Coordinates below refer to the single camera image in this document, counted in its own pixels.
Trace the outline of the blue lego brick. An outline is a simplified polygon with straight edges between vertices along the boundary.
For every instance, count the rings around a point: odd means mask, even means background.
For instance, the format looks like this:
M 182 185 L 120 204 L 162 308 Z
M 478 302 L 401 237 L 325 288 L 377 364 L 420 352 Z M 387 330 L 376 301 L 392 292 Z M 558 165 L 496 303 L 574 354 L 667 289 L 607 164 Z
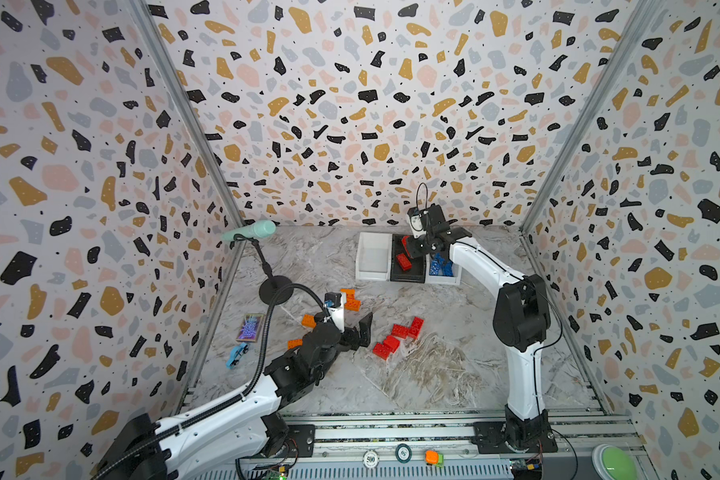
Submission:
M 453 277 L 453 262 L 437 253 L 430 261 L 429 275 L 434 277 Z

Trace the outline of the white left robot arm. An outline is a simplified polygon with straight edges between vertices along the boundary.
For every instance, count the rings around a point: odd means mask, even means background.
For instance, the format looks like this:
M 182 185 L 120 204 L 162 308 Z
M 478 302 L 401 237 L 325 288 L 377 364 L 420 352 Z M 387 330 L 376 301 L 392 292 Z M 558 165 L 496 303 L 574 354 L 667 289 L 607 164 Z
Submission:
M 344 330 L 321 322 L 301 345 L 272 360 L 258 381 L 184 414 L 128 421 L 95 478 L 192 479 L 233 460 L 275 456 L 289 437 L 281 409 L 311 392 L 341 353 L 368 347 L 372 322 L 372 314 Z

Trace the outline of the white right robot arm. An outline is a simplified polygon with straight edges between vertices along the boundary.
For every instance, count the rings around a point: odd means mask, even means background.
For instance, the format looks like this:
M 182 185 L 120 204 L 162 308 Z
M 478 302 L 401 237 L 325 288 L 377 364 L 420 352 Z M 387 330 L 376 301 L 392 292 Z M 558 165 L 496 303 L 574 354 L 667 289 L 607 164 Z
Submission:
M 467 271 L 495 298 L 493 331 L 506 349 L 509 393 L 500 441 L 522 452 L 549 431 L 542 398 L 541 358 L 552 315 L 538 275 L 524 275 L 484 249 L 465 228 L 448 220 L 436 204 L 407 212 L 412 233 L 402 244 L 412 259 L 439 254 Z

